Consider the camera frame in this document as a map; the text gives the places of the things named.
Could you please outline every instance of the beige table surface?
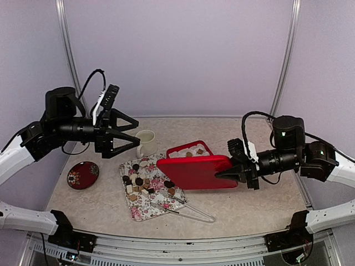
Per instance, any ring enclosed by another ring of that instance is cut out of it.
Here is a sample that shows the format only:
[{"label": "beige table surface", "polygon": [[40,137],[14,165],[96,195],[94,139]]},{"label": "beige table surface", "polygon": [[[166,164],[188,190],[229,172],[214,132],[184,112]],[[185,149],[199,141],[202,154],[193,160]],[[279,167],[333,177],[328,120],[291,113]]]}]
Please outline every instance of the beige table surface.
[{"label": "beige table surface", "polygon": [[[137,129],[155,131],[158,152],[196,140],[204,140],[216,155],[229,155],[227,141],[241,137],[241,119],[221,118],[144,118],[138,119]],[[263,119],[248,119],[247,136],[257,151],[270,149],[270,128]],[[78,144],[74,151],[80,151]],[[135,150],[127,151],[110,160],[94,153],[94,145],[85,153],[71,156],[64,166],[47,209],[63,211],[75,229],[90,232],[142,238],[193,239],[245,236],[284,229],[294,212],[305,209],[305,203],[291,172],[282,174],[275,186],[260,180],[260,190],[248,190],[246,184],[222,191],[185,191],[193,206],[215,216],[213,224],[199,222],[174,214],[143,222],[131,219],[124,189],[119,176],[119,165],[134,160]],[[93,161],[100,168],[96,183],[78,191],[67,184],[67,173],[82,161]],[[277,175],[270,176],[275,181]]]}]

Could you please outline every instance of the black mounting bracket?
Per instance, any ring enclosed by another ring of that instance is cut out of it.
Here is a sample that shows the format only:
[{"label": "black mounting bracket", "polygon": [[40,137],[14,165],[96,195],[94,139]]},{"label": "black mounting bracket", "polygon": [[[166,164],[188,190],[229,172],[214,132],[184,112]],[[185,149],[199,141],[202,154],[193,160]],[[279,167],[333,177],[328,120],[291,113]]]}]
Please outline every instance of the black mounting bracket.
[{"label": "black mounting bracket", "polygon": [[73,226],[61,211],[50,211],[57,219],[58,229],[55,234],[48,237],[48,242],[64,248],[92,253],[97,237],[73,231]]},{"label": "black mounting bracket", "polygon": [[265,236],[267,250],[274,252],[313,242],[313,235],[306,229],[307,223],[305,221],[308,213],[309,211],[300,211],[293,214],[287,231],[267,234]]}]

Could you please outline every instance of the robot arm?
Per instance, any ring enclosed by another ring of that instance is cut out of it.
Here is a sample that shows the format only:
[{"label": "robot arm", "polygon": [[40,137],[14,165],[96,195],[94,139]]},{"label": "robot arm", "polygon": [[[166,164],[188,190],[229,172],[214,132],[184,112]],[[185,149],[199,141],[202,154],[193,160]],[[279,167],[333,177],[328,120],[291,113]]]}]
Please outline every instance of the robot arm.
[{"label": "robot arm", "polygon": [[[355,188],[354,159],[326,141],[305,133],[301,118],[274,118],[272,128],[270,142],[274,150],[257,153],[254,145],[245,138],[243,141],[230,140],[228,148],[233,167],[217,173],[216,177],[247,183],[248,188],[257,190],[259,177],[265,179],[266,175],[295,170],[301,176]],[[318,141],[307,144],[306,136]],[[297,212],[287,232],[266,236],[267,246],[270,252],[290,248],[304,244],[304,239],[310,242],[311,234],[352,222],[355,222],[355,200],[322,210]]]},{"label": "robot arm", "polygon": [[[119,88],[110,85],[95,105],[94,118],[85,117],[85,110],[75,97],[75,89],[57,88],[46,93],[45,112],[40,121],[33,122],[17,132],[0,152],[0,185],[24,167],[39,161],[52,150],[67,141],[93,142],[95,152],[102,158],[112,158],[128,149],[137,147],[140,140],[123,133],[138,126],[138,121],[112,109]],[[75,116],[77,108],[81,117]],[[117,126],[117,119],[130,123]],[[130,143],[114,147],[113,140]],[[78,242],[85,251],[92,252],[94,236],[73,232],[73,227],[61,211],[38,212],[0,202],[0,229],[10,228],[48,234],[48,241],[76,249]]]}]

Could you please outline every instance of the white mug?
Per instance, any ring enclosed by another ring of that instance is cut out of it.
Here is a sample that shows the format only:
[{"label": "white mug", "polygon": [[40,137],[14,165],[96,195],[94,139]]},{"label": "white mug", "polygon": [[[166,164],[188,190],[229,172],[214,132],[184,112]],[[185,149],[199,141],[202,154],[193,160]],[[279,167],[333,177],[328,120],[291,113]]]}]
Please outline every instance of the white mug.
[{"label": "white mug", "polygon": [[137,147],[137,158],[150,156],[156,153],[158,145],[156,144],[155,133],[151,130],[139,131],[136,135],[140,139],[140,145]]}]

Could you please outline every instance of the white wall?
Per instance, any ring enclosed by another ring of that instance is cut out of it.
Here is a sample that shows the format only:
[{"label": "white wall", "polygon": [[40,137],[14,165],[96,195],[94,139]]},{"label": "white wall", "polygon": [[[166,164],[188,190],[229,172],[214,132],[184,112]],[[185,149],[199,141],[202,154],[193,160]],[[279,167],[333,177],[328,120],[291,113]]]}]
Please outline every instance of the white wall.
[{"label": "white wall", "polygon": [[[300,116],[306,131],[355,157],[355,5],[302,1],[295,48],[277,114]],[[305,180],[316,208],[355,198],[355,189]],[[344,265],[355,261],[355,224],[335,228]]]},{"label": "white wall", "polygon": [[[38,121],[46,91],[72,85],[65,61],[55,1],[0,3],[0,149],[19,129]],[[43,209],[66,156],[53,151],[14,175],[0,187],[0,201]],[[26,234],[1,230],[0,264],[18,265],[18,251]]]},{"label": "white wall", "polygon": [[[292,1],[66,1],[82,85],[95,68],[130,115],[269,111]],[[91,107],[100,76],[85,93]]]}]

